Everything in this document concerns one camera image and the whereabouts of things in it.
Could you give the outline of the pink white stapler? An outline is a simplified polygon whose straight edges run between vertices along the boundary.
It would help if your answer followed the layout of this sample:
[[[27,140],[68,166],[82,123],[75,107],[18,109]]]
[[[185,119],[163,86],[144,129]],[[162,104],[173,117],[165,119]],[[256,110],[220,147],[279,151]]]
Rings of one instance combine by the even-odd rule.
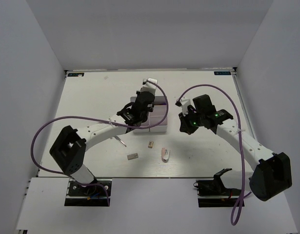
[[[170,150],[167,148],[161,149],[161,159],[164,163],[167,163],[170,157]]]

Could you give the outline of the black handled scissors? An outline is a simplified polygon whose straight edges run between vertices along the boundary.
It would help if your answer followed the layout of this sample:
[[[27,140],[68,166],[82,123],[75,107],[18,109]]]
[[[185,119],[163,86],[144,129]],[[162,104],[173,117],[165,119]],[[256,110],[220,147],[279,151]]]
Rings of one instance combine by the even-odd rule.
[[[127,145],[121,140],[118,136],[114,137],[120,144],[122,144],[124,147],[127,147]]]

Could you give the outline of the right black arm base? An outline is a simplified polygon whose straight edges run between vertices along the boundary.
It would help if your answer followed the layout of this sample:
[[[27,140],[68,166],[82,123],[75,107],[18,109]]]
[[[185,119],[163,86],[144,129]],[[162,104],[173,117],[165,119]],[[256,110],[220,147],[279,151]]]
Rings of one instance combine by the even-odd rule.
[[[241,194],[238,179],[241,179],[241,176],[231,168],[224,168],[210,178],[196,179],[193,187],[197,191],[198,207],[233,207]]]

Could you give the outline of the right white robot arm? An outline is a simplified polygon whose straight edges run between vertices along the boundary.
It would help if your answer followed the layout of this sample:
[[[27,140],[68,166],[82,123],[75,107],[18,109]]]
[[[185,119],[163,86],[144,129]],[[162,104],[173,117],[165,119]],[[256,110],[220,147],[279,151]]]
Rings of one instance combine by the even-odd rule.
[[[193,100],[183,97],[176,105],[181,108],[180,132],[191,135],[204,127],[243,154],[252,169],[245,175],[245,190],[259,200],[267,201],[292,186],[289,156],[274,153],[242,131],[230,113],[225,109],[216,110],[208,95]]]

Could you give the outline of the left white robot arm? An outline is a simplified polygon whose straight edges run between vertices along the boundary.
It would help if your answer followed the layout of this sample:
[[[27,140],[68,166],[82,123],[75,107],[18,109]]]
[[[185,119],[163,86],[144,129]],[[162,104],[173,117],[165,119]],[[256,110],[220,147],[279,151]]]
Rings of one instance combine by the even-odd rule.
[[[124,135],[146,122],[153,111],[155,91],[140,91],[135,102],[127,104],[110,118],[113,123],[96,123],[84,128],[64,127],[50,148],[50,155],[63,174],[80,183],[80,189],[87,195],[96,191],[94,175],[84,165],[87,150],[112,137]]]

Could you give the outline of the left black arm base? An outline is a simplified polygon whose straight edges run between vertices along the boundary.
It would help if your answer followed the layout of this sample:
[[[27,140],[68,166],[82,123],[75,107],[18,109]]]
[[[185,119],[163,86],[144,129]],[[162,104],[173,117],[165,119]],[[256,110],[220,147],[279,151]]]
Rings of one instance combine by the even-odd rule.
[[[83,187],[70,180],[65,202],[66,207],[108,207],[111,201],[112,180],[95,180],[101,186]]]

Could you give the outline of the left white divided container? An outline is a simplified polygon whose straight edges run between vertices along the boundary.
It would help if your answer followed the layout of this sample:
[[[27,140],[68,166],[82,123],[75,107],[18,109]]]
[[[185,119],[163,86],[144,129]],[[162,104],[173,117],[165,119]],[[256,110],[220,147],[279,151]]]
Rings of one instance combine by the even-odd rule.
[[[131,102],[135,102],[136,98],[137,98],[136,96],[132,96],[132,97],[130,97],[130,101]],[[134,129],[133,133],[137,134],[137,133],[147,133],[147,132],[150,132],[149,126],[150,126],[150,122],[149,122],[149,118],[148,118],[146,122],[143,122],[141,124],[141,127],[146,127],[146,129]]]

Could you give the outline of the white divided container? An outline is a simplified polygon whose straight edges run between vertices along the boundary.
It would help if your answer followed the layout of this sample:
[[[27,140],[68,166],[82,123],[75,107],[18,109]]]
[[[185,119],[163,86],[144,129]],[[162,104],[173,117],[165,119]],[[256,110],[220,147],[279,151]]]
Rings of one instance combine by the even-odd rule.
[[[153,112],[149,113],[149,124],[150,126],[155,125],[154,127],[150,128],[150,132],[152,133],[166,133],[167,126],[168,126],[168,118],[166,117],[163,122],[157,125],[166,113],[166,101],[164,96],[155,96],[154,100],[154,109]]]
[[[131,102],[135,102],[136,98],[137,98],[136,96],[132,96],[132,97],[130,97],[130,101]],[[146,129],[134,129],[133,133],[137,134],[137,133],[147,133],[147,132],[150,132],[149,126],[150,126],[150,122],[149,122],[149,118],[148,118],[146,122],[143,122],[141,124],[141,127],[146,127]]]

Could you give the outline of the right white divided container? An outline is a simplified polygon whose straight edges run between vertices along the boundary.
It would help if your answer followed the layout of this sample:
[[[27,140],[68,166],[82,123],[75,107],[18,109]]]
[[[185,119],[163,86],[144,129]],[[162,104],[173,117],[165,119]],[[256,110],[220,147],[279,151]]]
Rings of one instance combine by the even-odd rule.
[[[157,125],[166,113],[166,101],[164,96],[155,96],[154,100],[154,109],[153,112],[149,113],[149,124],[150,126],[155,125],[154,127],[150,128],[150,132],[152,133],[166,133],[167,126],[168,126],[168,118],[166,117],[163,122]]]

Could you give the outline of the yellow eraser with barcode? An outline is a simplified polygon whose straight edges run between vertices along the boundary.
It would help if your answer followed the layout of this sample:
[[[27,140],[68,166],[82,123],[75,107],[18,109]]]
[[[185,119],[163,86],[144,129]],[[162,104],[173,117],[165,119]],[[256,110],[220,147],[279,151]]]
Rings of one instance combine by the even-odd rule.
[[[148,148],[153,148],[153,146],[154,146],[154,142],[153,141],[149,141]]]

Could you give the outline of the grey eraser block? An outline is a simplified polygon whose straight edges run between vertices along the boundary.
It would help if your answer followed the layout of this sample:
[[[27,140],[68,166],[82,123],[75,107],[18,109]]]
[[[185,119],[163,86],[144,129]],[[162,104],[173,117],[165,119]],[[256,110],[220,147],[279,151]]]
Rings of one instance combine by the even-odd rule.
[[[138,157],[139,157],[139,155],[137,153],[127,155],[128,160],[133,160],[133,159],[136,159]]]

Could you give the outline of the right corner label sticker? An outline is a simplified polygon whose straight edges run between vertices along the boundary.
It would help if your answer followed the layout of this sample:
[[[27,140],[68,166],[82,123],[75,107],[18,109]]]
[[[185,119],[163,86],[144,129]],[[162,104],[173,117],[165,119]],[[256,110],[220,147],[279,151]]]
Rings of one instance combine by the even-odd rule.
[[[230,71],[214,71],[215,76],[230,76]]]

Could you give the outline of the corner label sticker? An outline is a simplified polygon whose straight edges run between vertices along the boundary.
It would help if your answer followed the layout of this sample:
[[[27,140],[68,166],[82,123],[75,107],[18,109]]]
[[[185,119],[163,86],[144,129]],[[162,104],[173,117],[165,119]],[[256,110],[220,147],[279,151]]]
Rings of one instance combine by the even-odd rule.
[[[83,77],[84,73],[68,73],[68,77]]]
[[[230,76],[230,71],[214,71],[215,76]]]

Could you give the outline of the left corner label sticker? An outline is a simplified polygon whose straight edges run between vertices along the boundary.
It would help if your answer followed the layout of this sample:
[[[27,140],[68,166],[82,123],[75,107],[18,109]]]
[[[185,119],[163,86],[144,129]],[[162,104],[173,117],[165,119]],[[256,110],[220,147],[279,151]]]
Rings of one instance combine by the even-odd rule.
[[[68,77],[83,77],[84,73],[68,73]]]

